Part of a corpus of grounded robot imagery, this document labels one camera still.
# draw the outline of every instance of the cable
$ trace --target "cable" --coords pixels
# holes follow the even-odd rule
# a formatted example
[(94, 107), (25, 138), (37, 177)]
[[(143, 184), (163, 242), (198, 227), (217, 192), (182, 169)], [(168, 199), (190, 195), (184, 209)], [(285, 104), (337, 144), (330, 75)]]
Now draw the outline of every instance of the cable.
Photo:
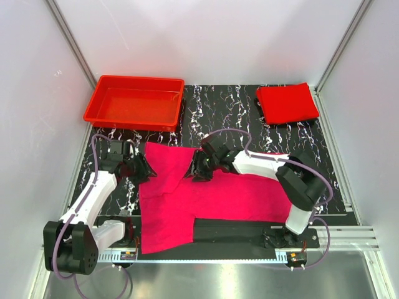
[(135, 253), (136, 253), (136, 257), (137, 257), (137, 255), (138, 255), (138, 246), (140, 245), (140, 239), (138, 238), (138, 236), (135, 237), (135, 243), (136, 243), (136, 251), (135, 251)]
[[(53, 250), (53, 253), (52, 253), (52, 268), (53, 268), (53, 271), (54, 271), (56, 277), (58, 279), (60, 279), (60, 280), (67, 280), (67, 279), (70, 279), (70, 278), (74, 278), (75, 288), (76, 288), (77, 292), (79, 293), (79, 295), (82, 298), (84, 298), (84, 299), (87, 299), (87, 297), (80, 290), (79, 285), (78, 285), (77, 280), (76, 280), (76, 275), (75, 274), (71, 274), (71, 275), (65, 277), (65, 276), (62, 276), (60, 274), (60, 272), (58, 270), (58, 265), (57, 265), (57, 255), (58, 255), (58, 249), (59, 249), (61, 240), (62, 240), (62, 238), (63, 238), (63, 236), (64, 236), (64, 234), (65, 234), (65, 232), (66, 232), (66, 230), (67, 230), (67, 228), (69, 226), (69, 224), (72, 222), (72, 219), (75, 217), (75, 215), (79, 212), (80, 208), (83, 206), (84, 202), (86, 201), (86, 199), (90, 195), (90, 192), (92, 192), (92, 189), (95, 186), (95, 182), (97, 182), (97, 178), (99, 176), (99, 161), (98, 161), (98, 157), (97, 157), (97, 152), (95, 150), (95, 141), (96, 141), (97, 137), (103, 138), (103, 139), (105, 139), (107, 141), (111, 141), (110, 138), (108, 138), (108, 137), (106, 137), (104, 135), (101, 135), (101, 134), (94, 134), (93, 135), (93, 137), (91, 139), (91, 147), (92, 147), (93, 159), (94, 159), (94, 179), (93, 179), (93, 183), (89, 186), (89, 188), (88, 188), (87, 192), (85, 193), (85, 195), (83, 196), (82, 200), (77, 205), (77, 207), (75, 209), (75, 214), (72, 214), (68, 218), (68, 220), (65, 222), (65, 224), (62, 226), (61, 231), (60, 231), (60, 233), (59, 233), (59, 235), (57, 237), (57, 240), (55, 242), (54, 250)], [(127, 274), (125, 287), (123, 288), (121, 294), (119, 294), (119, 296), (116, 299), (120, 299), (122, 297), (122, 295), (125, 293), (125, 291), (127, 289), (127, 284), (128, 284), (128, 281), (129, 281), (128, 272), (126, 271), (126, 269), (123, 269), (123, 270)]]
[(133, 147), (133, 157), (136, 156), (136, 145), (134, 144), (133, 140), (128, 139), (125, 142), (130, 143), (130, 145)]
[(327, 246), (325, 247), (325, 251), (324, 251), (322, 257), (321, 257), (316, 263), (313, 263), (312, 265), (307, 266), (307, 267), (306, 267), (307, 269), (309, 269), (309, 268), (314, 268), (314, 267), (316, 267), (317, 265), (319, 265), (319, 264), (325, 259), (325, 256), (326, 256), (327, 253), (329, 252), (329, 250), (330, 250), (330, 245), (331, 245), (330, 229), (329, 229), (329, 226), (327, 225), (326, 221), (324, 221), (324, 219), (319, 218), (319, 217), (313, 218), (313, 221), (320, 221), (321, 223), (323, 223), (323, 225), (324, 225), (324, 227), (325, 227), (325, 230), (327, 231)]
[(293, 160), (289, 160), (289, 159), (283, 159), (283, 158), (272, 158), (272, 157), (268, 157), (268, 156), (260, 156), (258, 154), (250, 154), (249, 151), (248, 151), (248, 147), (251, 144), (252, 135), (250, 133), (248, 133), (247, 131), (244, 131), (244, 130), (225, 128), (225, 129), (212, 131), (211, 133), (209, 133), (209, 135), (213, 135), (213, 134), (224, 132), (224, 131), (235, 131), (235, 132), (239, 132), (239, 133), (242, 133), (242, 134), (245, 134), (245, 135), (248, 136), (248, 142), (245, 144), (244, 152), (250, 158), (259, 158), (259, 159), (265, 159), (265, 160), (271, 160), (271, 161), (279, 161), (279, 162), (284, 162), (284, 163), (290, 163), (290, 164), (293, 164), (295, 166), (299, 166), (299, 167), (301, 167), (301, 168), (303, 168), (305, 170), (308, 170), (309, 172), (311, 172), (312, 174), (317, 176), (319, 179), (321, 179), (322, 182), (327, 186), (327, 189), (329, 190), (329, 196), (328, 196), (328, 198), (325, 201), (321, 201), (321, 202), (317, 203), (315, 205), (315, 207), (320, 207), (320, 206), (328, 203), (329, 201), (331, 201), (332, 196), (334, 195), (332, 187), (331, 187), (330, 183), (328, 182), (328, 180), (326, 180), (326, 178), (323, 177), (323, 175), (321, 175), (318, 171), (314, 170), (313, 168), (311, 168), (311, 167), (309, 167), (307, 165), (303, 165), (302, 163), (299, 163), (297, 161), (293, 161)]
[(302, 250), (300, 252), (302, 253), (302, 252), (305, 252), (305, 251), (306, 251), (306, 240), (304, 241), (304, 246), (303, 246), (303, 248), (302, 248)]
[[(107, 270), (107, 269), (109, 269), (109, 268), (114, 268), (114, 266), (113, 265), (108, 265), (108, 266), (106, 266), (106, 267), (104, 267), (104, 268), (101, 268), (100, 270), (98, 270), (98, 271), (96, 271), (95, 273), (93, 273), (93, 274), (99, 274), (99, 273), (101, 273), (101, 272), (103, 272), (104, 270)], [(132, 295), (132, 292), (133, 292), (133, 280), (132, 280), (132, 276), (129, 274), (129, 273), (127, 273), (127, 275), (128, 275), (128, 279), (129, 279), (129, 281), (130, 281), (130, 292), (129, 292), (129, 294), (127, 294), (127, 296), (126, 296), (126, 298), (130, 298), (131, 297), (131, 295)], [(78, 285), (78, 288), (79, 288), (79, 290), (80, 290), (80, 292), (82, 292), (82, 290), (80, 289), (80, 287), (82, 286), (82, 285), (84, 285), (85, 283), (87, 283), (89, 281), (89, 278), (86, 278), (85, 280), (83, 280), (81, 283), (80, 283), (80, 285)]]
[[(110, 267), (114, 268), (115, 265), (111, 265), (111, 266), (108, 266), (108, 267), (106, 267), (106, 268), (110, 268)], [(127, 289), (127, 284), (128, 284), (128, 281), (129, 281), (129, 272), (127, 272), (127, 270), (126, 270), (125, 268), (121, 267), (121, 266), (119, 266), (118, 269), (119, 269), (119, 270), (122, 269), (122, 270), (125, 272), (125, 274), (126, 274), (125, 286), (123, 287), (123, 290), (122, 290), (122, 292), (118, 295), (118, 297), (116, 297), (116, 299), (121, 299), (121, 297), (123, 296), (123, 294), (126, 292), (126, 289)], [(79, 295), (80, 295), (83, 299), (89, 299), (88, 297), (86, 297), (86, 296), (83, 294), (82, 290), (80, 289), (79, 284), (77, 283), (76, 275), (74, 275), (74, 285), (75, 285), (75, 288), (76, 288), (77, 292), (79, 293)]]

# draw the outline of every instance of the red folded cloth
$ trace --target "red folded cloth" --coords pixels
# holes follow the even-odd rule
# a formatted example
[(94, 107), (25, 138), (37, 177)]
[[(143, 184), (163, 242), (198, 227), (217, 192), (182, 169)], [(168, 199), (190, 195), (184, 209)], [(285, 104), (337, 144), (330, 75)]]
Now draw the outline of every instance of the red folded cloth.
[(210, 182), (183, 179), (194, 153), (147, 143), (145, 156), (157, 177), (140, 185), (142, 252), (191, 243), (195, 218), (285, 222), (291, 203), (279, 182), (215, 171)]
[(319, 117), (306, 83), (283, 87), (261, 87), (256, 90), (265, 122), (268, 125), (313, 120)]

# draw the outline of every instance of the metal frame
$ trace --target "metal frame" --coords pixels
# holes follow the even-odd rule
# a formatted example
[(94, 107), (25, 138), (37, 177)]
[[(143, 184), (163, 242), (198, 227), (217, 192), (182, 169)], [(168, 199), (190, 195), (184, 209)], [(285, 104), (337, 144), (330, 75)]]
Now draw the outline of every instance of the metal frame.
[(322, 127), (325, 143), (329, 149), (331, 163), (334, 168), (335, 176), (337, 177), (338, 185), (345, 203), (345, 209), (347, 212), (354, 211), (358, 225), (362, 225), (362, 220), (360, 218), (356, 203), (353, 200), (353, 192), (350, 188), (345, 166), (342, 162), (341, 155), (339, 154), (337, 142), (335, 140), (334, 134), (332, 133), (330, 120), (325, 111), (323, 101), (320, 98), (320, 94), (318, 94), (314, 88), (311, 88), (311, 92), (316, 107), (320, 113), (320, 126)]
[[(53, 15), (56, 23), (60, 27), (62, 34), (64, 35), (67, 43), (70, 46), (71, 51), (74, 53), (79, 65), (82, 68), (87, 80), (90, 82), (91, 86), (95, 88), (97, 80), (95, 79), (86, 59), (80, 51), (68, 24), (57, 5), (56, 0), (44, 0), (44, 2), (49, 7), (51, 14)], [(353, 200), (353, 193), (347, 181), (345, 168), (342, 164), (342, 160), (339, 155), (339, 151), (336, 147), (336, 142), (334, 135), (331, 130), (328, 116), (325, 112), (323, 101), (320, 99), (320, 91), (322, 90), (325, 82), (327, 81), (329, 75), (333, 71), (335, 65), (337, 64), (342, 52), (346, 48), (349, 40), (352, 38), (353, 33), (360, 24), (364, 15), (371, 6), (373, 0), (363, 0), (360, 4), (356, 14), (354, 15), (347, 31), (345, 32), (342, 40), (340, 41), (337, 50), (335, 51), (333, 57), (331, 58), (326, 70), (324, 71), (319, 83), (313, 88), (312, 93), (314, 100), (316, 102), (317, 108), (320, 111), (320, 124), (322, 131), (324, 132), (327, 147), (329, 148), (329, 153), (331, 155), (331, 160), (336, 172), (336, 176), (343, 192), (345, 200), (345, 208), (347, 212), (353, 210), (356, 214), (359, 224), (360, 217), (358, 214), (357, 207)], [(74, 174), (72, 180), (69, 184), (69, 191), (65, 197), (65, 209), (72, 199), (74, 193), (75, 184), (77, 181), (77, 176), (79, 174), (80, 164), (82, 162), (85, 147), (89, 140), (91, 131), (91, 125), (87, 126), (84, 140), (82, 142), (79, 157), (74, 169)], [(326, 231), (323, 227), (313, 227), (317, 229), (317, 233), (320, 238), (320, 244), (323, 246), (326, 243)], [(392, 298), (395, 299), (395, 294), (393, 292), (392, 285), (390, 283), (387, 271), (383, 264), (381, 253), (378, 249), (378, 244), (375, 239), (374, 232), (371, 227), (356, 226), (356, 227), (331, 227), (330, 232), (332, 235), (331, 250), (348, 251), (348, 250), (359, 250), (365, 255), (368, 269), (372, 277), (372, 282), (377, 292), (379, 298)], [(44, 254), (41, 254), (42, 258), (39, 263), (39, 269), (37, 271), (36, 278), (31, 288), (30, 296), (31, 299), (42, 299), (46, 290), (47, 282), (49, 279), (50, 272), (48, 272), (44, 266)]]
[(320, 81), (315, 86), (316, 91), (319, 93), (323, 89), (323, 86), (327, 79), (330, 77), (332, 70), (334, 69), (335, 65), (337, 64), (339, 58), (341, 57), (342, 53), (344, 52), (346, 46), (348, 45), (350, 39), (352, 38), (353, 34), (355, 33), (357, 27), (359, 26), (361, 20), (366, 15), (368, 9), (372, 5), (374, 0), (363, 0), (360, 3), (355, 15), (353, 16), (352, 21), (350, 22), (348, 29), (345, 31), (344, 36), (342, 37), (337, 49), (335, 50), (330, 62), (325, 69), (323, 75), (320, 78)]
[(94, 77), (93, 72), (91, 71), (85, 57), (80, 51), (78, 44), (76, 43), (75, 37), (70, 30), (67, 21), (65, 20), (64, 15), (62, 14), (60, 7), (57, 4), (56, 0), (44, 0), (47, 4), (54, 20), (58, 24), (62, 35), (65, 37), (65, 41), (68, 43), (72, 53), (75, 55), (76, 60), (78, 61), (80, 67), (82, 68), (83, 73), (85, 74), (87, 80), (93, 89), (97, 84), (97, 79)]
[(120, 258), (122, 251), (135, 252), (136, 248), (111, 248), (99, 255), (98, 263), (287, 263), (287, 254), (284, 251), (276, 251), (275, 259), (235, 259), (235, 260), (123, 260)]

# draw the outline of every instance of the metal floor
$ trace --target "metal floor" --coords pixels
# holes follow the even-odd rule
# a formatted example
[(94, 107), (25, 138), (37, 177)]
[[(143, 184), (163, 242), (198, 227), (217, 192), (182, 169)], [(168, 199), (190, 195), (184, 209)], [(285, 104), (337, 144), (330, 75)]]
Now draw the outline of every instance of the metal floor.
[[(308, 263), (321, 256), (309, 252)], [(98, 264), (100, 270), (106, 266)], [(133, 288), (122, 298), (134, 299), (371, 299), (377, 298), (361, 252), (330, 252), (318, 267), (291, 272), (248, 264), (133, 264), (128, 268)], [(88, 298), (115, 298), (125, 274), (108, 268), (78, 282)], [(44, 298), (80, 298), (73, 281), (60, 281), (52, 273)]]

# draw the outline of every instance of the pink towel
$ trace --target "pink towel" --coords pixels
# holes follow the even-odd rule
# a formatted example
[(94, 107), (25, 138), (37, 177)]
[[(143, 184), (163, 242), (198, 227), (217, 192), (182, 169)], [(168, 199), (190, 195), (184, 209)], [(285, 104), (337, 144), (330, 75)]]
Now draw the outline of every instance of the pink towel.
[(143, 254), (191, 243), (196, 218), (286, 221), (291, 203), (273, 179), (222, 171), (215, 171), (210, 182), (183, 179), (194, 150), (145, 146), (145, 157), (158, 177), (140, 185)]

